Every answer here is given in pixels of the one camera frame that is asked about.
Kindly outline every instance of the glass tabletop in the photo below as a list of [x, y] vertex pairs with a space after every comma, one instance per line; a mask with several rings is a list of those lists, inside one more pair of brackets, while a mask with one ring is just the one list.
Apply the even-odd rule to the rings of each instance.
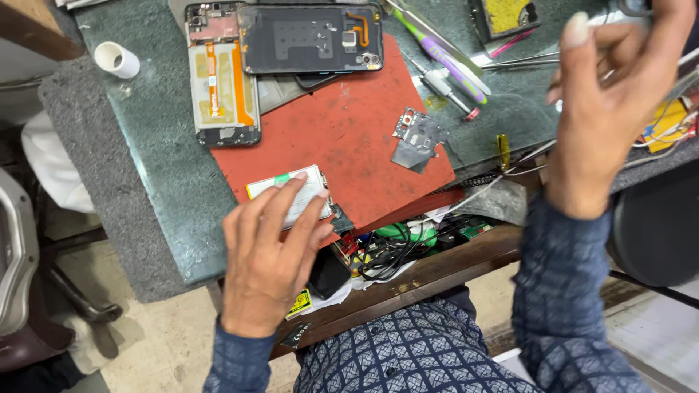
[[[483, 51], [463, 0], [409, 3], [467, 55]], [[497, 61], [555, 51], [562, 26], [575, 11], [605, 14], [609, 1], [536, 3], [542, 26], [498, 56]], [[177, 25], [181, 21], [173, 19], [167, 0], [108, 1], [80, 9], [75, 16], [90, 52], [104, 41], [114, 41], [140, 59], [140, 72], [131, 80], [106, 72], [99, 72], [98, 78], [105, 86], [183, 280], [193, 284], [222, 274], [226, 255], [220, 222], [237, 203], [208, 149], [194, 138], [187, 44]], [[396, 37], [406, 55], [423, 65], [430, 64], [398, 20], [386, 17], [384, 31]], [[417, 75], [413, 65], [408, 67]], [[461, 120], [463, 112], [452, 103], [430, 111], [438, 124], [452, 131], [447, 151], [454, 169], [466, 169], [495, 157], [497, 134], [507, 134], [513, 150], [553, 138], [559, 112], [556, 106], [544, 106], [543, 99], [554, 69], [486, 72], [482, 79], [493, 94], [471, 123]], [[417, 89], [424, 99], [433, 94], [420, 84]], [[467, 105], [473, 105], [455, 91]]]

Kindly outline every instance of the chair leg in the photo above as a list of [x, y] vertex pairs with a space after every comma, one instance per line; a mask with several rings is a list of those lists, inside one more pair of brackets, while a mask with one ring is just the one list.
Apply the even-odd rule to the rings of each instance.
[[44, 271], [66, 299], [68, 299], [68, 302], [70, 302], [71, 306], [75, 309], [75, 312], [84, 320], [97, 324], [105, 324], [114, 322], [122, 316], [124, 311], [118, 304], [110, 304], [102, 309], [93, 306], [56, 264], [48, 264], [47, 269]]
[[106, 240], [107, 234], [100, 227], [75, 236], [69, 236], [58, 241], [42, 239], [41, 266], [48, 278], [58, 287], [61, 293], [68, 299], [75, 312], [88, 322], [105, 324], [114, 322], [122, 316], [123, 310], [117, 304], [110, 304], [104, 308], [92, 305], [85, 295], [73, 284], [70, 278], [55, 264], [60, 252], [78, 248], [96, 241]]

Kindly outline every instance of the patterned blue shirt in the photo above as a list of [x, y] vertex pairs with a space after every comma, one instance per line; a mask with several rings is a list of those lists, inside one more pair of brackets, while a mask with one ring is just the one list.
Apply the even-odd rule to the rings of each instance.
[[[606, 342], [599, 291], [609, 271], [609, 228], [609, 214], [581, 221], [542, 199], [531, 204], [512, 324], [536, 386], [488, 356], [464, 310], [433, 297], [311, 345], [294, 391], [650, 393]], [[264, 392], [274, 342], [217, 327], [204, 392]]]

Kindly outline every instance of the white pvc pipe fitting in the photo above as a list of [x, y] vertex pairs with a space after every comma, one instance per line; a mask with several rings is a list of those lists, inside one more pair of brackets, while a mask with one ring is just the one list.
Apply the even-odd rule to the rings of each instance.
[[136, 55], [111, 41], [99, 44], [94, 50], [94, 61], [99, 68], [122, 79], [133, 78], [140, 69], [140, 62]]

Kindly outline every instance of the precision screwdriver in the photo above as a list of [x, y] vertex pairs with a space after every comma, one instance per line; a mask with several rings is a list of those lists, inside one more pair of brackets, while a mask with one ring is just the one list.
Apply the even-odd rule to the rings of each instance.
[[430, 71], [425, 67], [421, 66], [418, 62], [411, 59], [410, 57], [408, 57], [408, 59], [411, 63], [413, 63], [413, 65], [415, 65], [415, 68], [417, 68], [417, 70], [421, 73], [420, 80], [425, 85], [429, 86], [432, 90], [434, 90], [435, 93], [441, 94], [444, 97], [447, 97], [448, 99], [452, 100], [452, 102], [455, 103], [456, 106], [458, 106], [459, 108], [461, 108], [461, 110], [466, 112], [467, 116], [464, 118], [466, 122], [473, 120], [473, 118], [478, 115], [480, 110], [478, 108], [474, 108], [473, 110], [471, 110], [463, 102], [461, 102], [461, 100], [454, 95], [452, 88], [444, 81], [439, 71]]

